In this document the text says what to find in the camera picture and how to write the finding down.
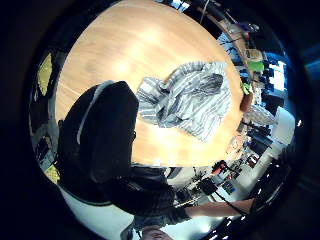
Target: folded shirt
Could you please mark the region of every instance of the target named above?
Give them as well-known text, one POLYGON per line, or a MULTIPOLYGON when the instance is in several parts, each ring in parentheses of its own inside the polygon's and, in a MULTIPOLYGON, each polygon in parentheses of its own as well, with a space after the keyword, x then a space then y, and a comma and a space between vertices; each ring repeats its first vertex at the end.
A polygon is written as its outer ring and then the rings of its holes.
POLYGON ((161 128, 178 127, 208 142, 231 106, 223 62, 191 62, 168 81, 146 77, 137 92, 141 117, 161 128))

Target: black office chair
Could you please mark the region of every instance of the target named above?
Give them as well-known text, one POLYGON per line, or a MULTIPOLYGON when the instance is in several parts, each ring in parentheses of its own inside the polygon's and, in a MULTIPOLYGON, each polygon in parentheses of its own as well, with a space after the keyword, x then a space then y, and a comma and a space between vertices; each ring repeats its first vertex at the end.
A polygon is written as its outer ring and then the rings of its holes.
POLYGON ((110 201, 135 215, 170 210, 172 187, 150 177, 157 175, 154 170, 143 176, 131 170, 137 111, 137 98, 125 82, 94 86, 82 94, 61 124, 58 184, 81 201, 110 201))

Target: cable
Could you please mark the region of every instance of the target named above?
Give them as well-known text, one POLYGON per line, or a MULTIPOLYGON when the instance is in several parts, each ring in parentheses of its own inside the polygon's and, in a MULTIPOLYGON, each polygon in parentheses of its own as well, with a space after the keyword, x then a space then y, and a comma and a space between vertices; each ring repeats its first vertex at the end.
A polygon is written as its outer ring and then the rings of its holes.
POLYGON ((201 15, 201 19, 200 19, 200 22, 199 22, 200 25, 201 25, 201 23, 202 23, 204 13, 205 13, 206 10, 207 10, 207 6, 208 6, 209 2, 210 2, 210 0, 207 0, 206 4, 204 5, 203 11, 202 11, 202 15, 201 15))

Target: round table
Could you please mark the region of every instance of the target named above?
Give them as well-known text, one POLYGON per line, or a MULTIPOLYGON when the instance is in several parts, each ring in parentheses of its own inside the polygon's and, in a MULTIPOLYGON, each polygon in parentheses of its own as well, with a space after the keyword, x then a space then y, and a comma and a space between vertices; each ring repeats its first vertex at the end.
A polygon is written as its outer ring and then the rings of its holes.
POLYGON ((219 43, 185 14, 151 0, 126 0, 99 15, 81 34, 61 71, 56 119, 63 119, 88 88, 125 80, 133 92, 146 76, 167 79, 181 64, 223 61, 230 81, 231 109, 209 143, 177 128, 136 121, 132 161, 152 166, 210 166, 232 159, 226 150, 243 113, 240 76, 219 43))

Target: chair backrest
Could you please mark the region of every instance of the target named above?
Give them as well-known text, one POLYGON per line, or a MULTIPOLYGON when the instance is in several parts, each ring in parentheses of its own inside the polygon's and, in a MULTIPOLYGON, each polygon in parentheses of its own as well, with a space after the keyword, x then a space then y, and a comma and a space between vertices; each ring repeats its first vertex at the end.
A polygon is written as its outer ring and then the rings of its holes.
POLYGON ((84 200, 105 201, 97 186, 130 172, 137 111, 138 100, 123 81, 82 94, 61 127, 61 184, 84 200))
POLYGON ((278 107, 276 113, 277 123, 273 125, 271 137, 285 145, 292 141, 295 129, 295 118, 282 107, 278 107))

